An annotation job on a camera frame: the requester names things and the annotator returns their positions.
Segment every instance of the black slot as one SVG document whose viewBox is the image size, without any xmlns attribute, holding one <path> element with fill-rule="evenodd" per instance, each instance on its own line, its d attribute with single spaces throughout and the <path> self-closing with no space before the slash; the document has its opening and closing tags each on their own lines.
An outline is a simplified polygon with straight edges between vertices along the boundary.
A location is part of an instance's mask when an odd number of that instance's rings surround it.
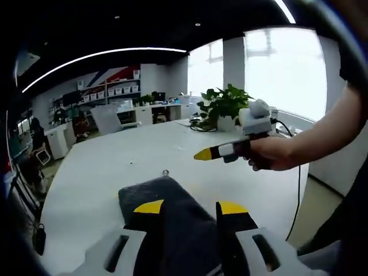
<svg viewBox="0 0 368 276">
<path fill-rule="evenodd" d="M 113 249 L 111 250 L 111 253 L 109 254 L 109 257 L 105 263 L 105 269 L 108 272 L 115 272 L 117 262 L 128 239 L 128 236 L 120 236 L 119 239 L 115 242 Z"/>
<path fill-rule="evenodd" d="M 266 264 L 268 271 L 272 272 L 278 269 L 280 267 L 280 262 L 265 237 L 263 237 L 262 235 L 255 235 L 253 236 L 253 240 L 259 248 L 260 253 L 262 254 L 264 263 Z"/>
</svg>

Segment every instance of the white table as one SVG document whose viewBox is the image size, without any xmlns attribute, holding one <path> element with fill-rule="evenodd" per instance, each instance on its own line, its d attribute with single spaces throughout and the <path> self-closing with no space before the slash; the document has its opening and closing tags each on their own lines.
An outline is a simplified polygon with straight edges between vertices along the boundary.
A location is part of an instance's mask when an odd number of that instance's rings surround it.
<svg viewBox="0 0 368 276">
<path fill-rule="evenodd" d="M 155 108 L 169 108 L 170 109 L 170 120 L 180 120 L 189 118 L 190 108 L 189 104 L 181 103 L 169 103 L 167 105 L 147 105 L 147 106 L 137 106 L 133 108 L 118 108 L 116 113 L 133 112 L 134 121 L 141 122 L 142 125 L 152 125 L 152 110 Z"/>
<path fill-rule="evenodd" d="M 177 122 L 101 136 L 72 147 L 55 175 L 41 222 L 47 239 L 41 263 L 57 275 L 76 269 L 85 251 L 124 225 L 117 192 L 160 177 L 164 169 L 213 217 L 215 202 L 246 206 L 260 227 L 285 238 L 297 205 L 297 168 L 254 172 L 247 162 L 193 159 L 198 151 L 236 140 L 234 133 L 200 133 Z M 308 165 L 301 169 L 303 195 Z"/>
</svg>

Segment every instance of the green leaves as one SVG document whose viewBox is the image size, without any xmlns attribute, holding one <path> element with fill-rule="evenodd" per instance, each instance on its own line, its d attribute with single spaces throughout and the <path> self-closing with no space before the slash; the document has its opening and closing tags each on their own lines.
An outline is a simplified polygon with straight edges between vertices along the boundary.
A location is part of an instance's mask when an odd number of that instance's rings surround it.
<svg viewBox="0 0 368 276">
<path fill-rule="evenodd" d="M 233 120 L 238 118 L 239 110 L 248 108 L 248 100 L 253 99 L 244 90 L 233 87 L 231 84 L 228 84 L 225 90 L 217 89 L 218 92 L 208 89 L 206 93 L 201 93 L 202 98 L 209 101 L 209 105 L 205 105 L 204 102 L 197 103 L 203 111 L 200 114 L 204 119 L 201 124 L 210 127 L 217 125 L 220 116 L 231 116 Z"/>
</svg>

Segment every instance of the black ceiling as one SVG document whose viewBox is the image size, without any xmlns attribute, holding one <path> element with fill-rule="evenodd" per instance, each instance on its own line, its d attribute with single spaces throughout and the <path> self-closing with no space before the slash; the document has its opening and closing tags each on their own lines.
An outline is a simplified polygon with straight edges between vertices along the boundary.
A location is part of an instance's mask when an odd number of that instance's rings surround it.
<svg viewBox="0 0 368 276">
<path fill-rule="evenodd" d="M 99 51 L 126 47 L 191 51 L 220 38 L 241 36 L 245 30 L 289 24 L 273 0 L 46 2 L 31 3 L 18 11 L 17 18 L 22 22 L 18 28 L 22 29 L 15 33 L 15 41 L 41 57 L 19 77 L 20 90 L 56 66 Z M 284 2 L 297 25 L 330 36 L 325 26 L 293 0 Z M 182 55 L 139 51 L 92 57 L 50 74 L 25 94 L 32 98 L 63 81 L 103 68 L 170 64 Z"/>
</svg>

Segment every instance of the curved light strip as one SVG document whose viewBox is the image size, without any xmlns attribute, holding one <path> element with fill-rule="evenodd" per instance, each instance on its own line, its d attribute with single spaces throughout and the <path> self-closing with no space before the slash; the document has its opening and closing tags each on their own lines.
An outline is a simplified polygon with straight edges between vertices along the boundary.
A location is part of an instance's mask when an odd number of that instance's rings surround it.
<svg viewBox="0 0 368 276">
<path fill-rule="evenodd" d="M 287 17 L 287 19 L 289 20 L 289 22 L 291 24 L 295 24 L 296 21 L 295 21 L 293 15 L 292 15 L 292 13 L 288 9 L 288 7 L 285 5 L 285 3 L 282 0 L 274 0 L 274 1 L 280 7 L 280 9 L 283 11 L 284 15 Z"/>
<path fill-rule="evenodd" d="M 170 51 L 170 52 L 179 52 L 179 53 L 186 53 L 185 50 L 179 50 L 179 49 L 171 49 L 171 48 L 157 48 L 157 47 L 137 47 L 137 48 L 123 48 L 123 49 L 114 49 L 114 50 L 108 50 L 108 51 L 103 51 L 103 52 L 98 52 L 98 53 L 92 53 L 91 55 L 87 55 L 87 56 L 82 56 L 80 58 L 74 59 L 70 62 L 64 63 L 60 66 L 57 66 L 56 68 L 48 71 L 46 74 L 42 75 L 41 77 L 39 77 L 38 79 L 34 80 L 33 82 L 31 82 L 26 88 L 23 89 L 22 93 L 26 92 L 31 86 L 33 86 L 35 83 L 39 82 L 40 80 L 42 80 L 43 78 L 45 78 L 46 76 L 48 76 L 49 74 L 55 72 L 58 69 L 63 68 L 64 66 L 67 66 L 69 64 L 72 64 L 74 62 L 78 62 L 80 60 L 83 59 L 88 59 L 88 58 L 92 58 L 93 56 L 99 56 L 99 55 L 103 55 L 105 53 L 116 53 L 116 52 L 124 52 L 124 51 L 137 51 L 137 50 L 156 50 L 156 51 Z"/>
</svg>

